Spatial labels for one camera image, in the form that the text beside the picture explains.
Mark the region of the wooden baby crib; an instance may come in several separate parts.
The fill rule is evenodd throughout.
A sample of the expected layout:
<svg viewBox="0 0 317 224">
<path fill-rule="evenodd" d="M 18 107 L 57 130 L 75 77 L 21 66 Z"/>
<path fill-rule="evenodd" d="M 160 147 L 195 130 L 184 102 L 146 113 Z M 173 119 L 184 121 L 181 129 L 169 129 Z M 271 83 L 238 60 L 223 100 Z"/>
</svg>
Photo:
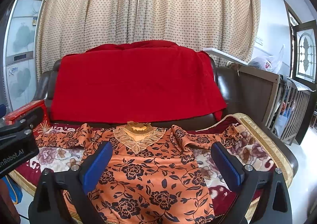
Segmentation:
<svg viewBox="0 0 317 224">
<path fill-rule="evenodd" d="M 291 145 L 300 130 L 311 89 L 286 75 L 229 62 L 238 75 L 242 108 L 278 139 Z"/>
</svg>

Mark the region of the beige dotted curtain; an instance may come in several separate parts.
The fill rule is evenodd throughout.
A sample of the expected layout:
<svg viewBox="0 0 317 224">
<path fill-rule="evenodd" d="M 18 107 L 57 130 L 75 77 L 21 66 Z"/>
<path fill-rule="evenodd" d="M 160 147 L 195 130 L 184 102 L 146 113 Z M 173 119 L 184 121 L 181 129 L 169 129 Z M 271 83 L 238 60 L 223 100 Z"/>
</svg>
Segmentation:
<svg viewBox="0 0 317 224">
<path fill-rule="evenodd" d="M 102 44 L 167 40 L 216 48 L 249 62 L 260 0 L 45 0 L 36 42 L 38 74 L 67 54 Z"/>
</svg>

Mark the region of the floral plush blanket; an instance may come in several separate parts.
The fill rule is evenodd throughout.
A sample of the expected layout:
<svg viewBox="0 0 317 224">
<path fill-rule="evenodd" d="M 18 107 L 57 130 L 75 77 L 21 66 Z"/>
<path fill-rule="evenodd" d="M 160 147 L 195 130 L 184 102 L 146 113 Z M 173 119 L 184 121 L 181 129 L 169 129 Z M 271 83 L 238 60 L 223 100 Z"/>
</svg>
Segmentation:
<svg viewBox="0 0 317 224">
<path fill-rule="evenodd" d="M 291 223 L 291 168 L 245 114 L 202 131 L 35 129 L 31 223 Z"/>
</svg>

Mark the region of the dark brown leather sofa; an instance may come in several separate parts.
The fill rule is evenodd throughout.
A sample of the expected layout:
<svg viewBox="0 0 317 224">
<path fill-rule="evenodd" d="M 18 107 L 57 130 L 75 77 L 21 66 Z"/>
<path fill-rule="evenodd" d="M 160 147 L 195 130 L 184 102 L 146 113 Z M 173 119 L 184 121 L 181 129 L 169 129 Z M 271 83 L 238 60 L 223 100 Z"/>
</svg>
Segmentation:
<svg viewBox="0 0 317 224">
<path fill-rule="evenodd" d="M 42 73 L 33 97 L 34 101 L 44 100 L 47 111 L 51 109 L 60 64 L 61 60 L 59 59 L 55 61 L 51 70 Z M 295 175 L 298 171 L 298 160 L 286 144 L 274 135 L 262 121 L 273 84 L 249 74 L 238 74 L 236 70 L 231 68 L 216 67 L 213 60 L 211 60 L 211 65 L 215 83 L 227 104 L 223 115 L 244 113 L 249 116 L 284 154 Z"/>
</svg>

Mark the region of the dark framed glass door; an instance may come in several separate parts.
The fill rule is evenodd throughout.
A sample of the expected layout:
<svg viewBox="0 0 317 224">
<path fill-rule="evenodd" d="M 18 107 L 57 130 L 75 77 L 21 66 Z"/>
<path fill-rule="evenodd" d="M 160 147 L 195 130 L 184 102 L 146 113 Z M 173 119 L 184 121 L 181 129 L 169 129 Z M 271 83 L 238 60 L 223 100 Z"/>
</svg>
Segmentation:
<svg viewBox="0 0 317 224">
<path fill-rule="evenodd" d="M 302 22 L 285 2 L 291 40 L 290 77 L 316 91 L 316 21 Z"/>
</svg>

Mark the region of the orange black floral garment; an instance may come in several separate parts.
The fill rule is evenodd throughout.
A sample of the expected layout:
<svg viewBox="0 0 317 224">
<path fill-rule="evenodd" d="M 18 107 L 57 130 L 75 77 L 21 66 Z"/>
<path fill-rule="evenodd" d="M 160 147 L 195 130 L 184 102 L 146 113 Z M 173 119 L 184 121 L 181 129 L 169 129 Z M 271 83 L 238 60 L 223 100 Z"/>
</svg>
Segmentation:
<svg viewBox="0 0 317 224">
<path fill-rule="evenodd" d="M 189 133 L 179 126 L 160 129 L 144 149 L 133 149 L 123 127 L 93 129 L 83 124 L 75 131 L 40 134 L 39 146 L 82 147 L 93 155 L 107 142 L 108 152 L 98 155 L 96 166 L 83 177 L 83 189 L 101 218 L 110 223 L 207 223 L 214 206 L 195 159 L 194 149 L 210 149 L 220 142 L 229 148 L 241 139 L 231 124 L 218 134 Z"/>
</svg>

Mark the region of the red gift box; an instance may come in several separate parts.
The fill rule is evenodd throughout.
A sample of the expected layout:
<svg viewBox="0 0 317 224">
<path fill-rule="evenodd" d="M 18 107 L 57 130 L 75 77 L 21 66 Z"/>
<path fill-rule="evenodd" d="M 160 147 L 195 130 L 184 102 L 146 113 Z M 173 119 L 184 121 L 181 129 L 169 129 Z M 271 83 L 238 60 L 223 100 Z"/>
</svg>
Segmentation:
<svg viewBox="0 0 317 224">
<path fill-rule="evenodd" d="M 31 101 L 4 116 L 5 124 L 8 125 L 22 119 L 27 120 L 35 137 L 46 133 L 51 128 L 45 100 Z"/>
</svg>

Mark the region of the white standing air conditioner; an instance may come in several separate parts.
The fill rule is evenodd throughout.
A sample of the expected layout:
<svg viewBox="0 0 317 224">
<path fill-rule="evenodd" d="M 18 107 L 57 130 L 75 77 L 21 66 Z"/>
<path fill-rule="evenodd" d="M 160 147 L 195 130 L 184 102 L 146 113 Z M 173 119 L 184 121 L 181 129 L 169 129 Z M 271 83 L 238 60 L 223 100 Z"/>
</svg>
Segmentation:
<svg viewBox="0 0 317 224">
<path fill-rule="evenodd" d="M 3 44 L 3 81 L 9 111 L 29 103 L 36 91 L 36 40 L 45 0 L 15 0 Z"/>
</svg>

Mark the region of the red velvet blanket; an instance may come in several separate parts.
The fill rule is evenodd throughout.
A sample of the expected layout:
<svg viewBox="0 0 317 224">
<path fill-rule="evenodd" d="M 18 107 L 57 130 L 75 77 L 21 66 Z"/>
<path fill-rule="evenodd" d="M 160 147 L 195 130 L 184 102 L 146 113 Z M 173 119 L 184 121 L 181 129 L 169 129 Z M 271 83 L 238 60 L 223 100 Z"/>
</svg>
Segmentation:
<svg viewBox="0 0 317 224">
<path fill-rule="evenodd" d="M 51 119 L 153 123 L 208 114 L 220 119 L 225 107 L 207 53 L 149 40 L 64 56 Z"/>
</svg>

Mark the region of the white board on crib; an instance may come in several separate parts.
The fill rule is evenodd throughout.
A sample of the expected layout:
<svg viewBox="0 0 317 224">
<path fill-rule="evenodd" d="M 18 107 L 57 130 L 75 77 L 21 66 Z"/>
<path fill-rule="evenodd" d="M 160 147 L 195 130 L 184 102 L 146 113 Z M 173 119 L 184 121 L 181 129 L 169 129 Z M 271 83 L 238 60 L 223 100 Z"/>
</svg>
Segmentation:
<svg viewBox="0 0 317 224">
<path fill-rule="evenodd" d="M 234 57 L 234 56 L 232 56 L 232 55 L 230 55 L 228 53 L 225 53 L 223 51 L 220 51 L 220 50 L 218 50 L 216 48 L 212 48 L 212 47 L 211 48 L 203 48 L 202 50 L 204 52 L 206 52 L 207 54 L 209 54 L 209 55 L 218 56 L 218 57 L 220 57 L 222 59 L 225 59 L 225 60 L 228 60 L 230 62 L 238 63 L 238 64 L 244 65 L 244 66 L 248 65 L 247 62 L 244 62 L 244 61 L 238 59 L 237 57 Z"/>
</svg>

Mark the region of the blue bag on floor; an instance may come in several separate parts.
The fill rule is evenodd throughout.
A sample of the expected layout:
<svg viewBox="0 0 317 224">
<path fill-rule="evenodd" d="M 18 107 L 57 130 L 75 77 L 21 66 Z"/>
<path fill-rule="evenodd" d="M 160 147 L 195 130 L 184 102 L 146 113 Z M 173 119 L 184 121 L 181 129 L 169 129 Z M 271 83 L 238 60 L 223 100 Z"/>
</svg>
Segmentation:
<svg viewBox="0 0 317 224">
<path fill-rule="evenodd" d="M 21 187 L 10 176 L 5 176 L 2 178 L 2 180 L 5 182 L 5 185 L 8 188 L 12 202 L 15 205 L 21 203 L 23 198 Z"/>
</svg>

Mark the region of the white plastic bag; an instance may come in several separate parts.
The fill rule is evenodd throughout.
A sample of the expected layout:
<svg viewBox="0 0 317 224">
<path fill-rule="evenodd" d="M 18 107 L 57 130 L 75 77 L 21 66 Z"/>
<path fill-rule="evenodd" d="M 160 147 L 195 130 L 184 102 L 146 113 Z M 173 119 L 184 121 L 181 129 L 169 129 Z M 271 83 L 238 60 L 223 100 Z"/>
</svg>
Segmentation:
<svg viewBox="0 0 317 224">
<path fill-rule="evenodd" d="M 282 45 L 277 56 L 257 56 L 248 63 L 248 66 L 277 74 L 282 67 L 284 48 L 285 45 Z"/>
</svg>

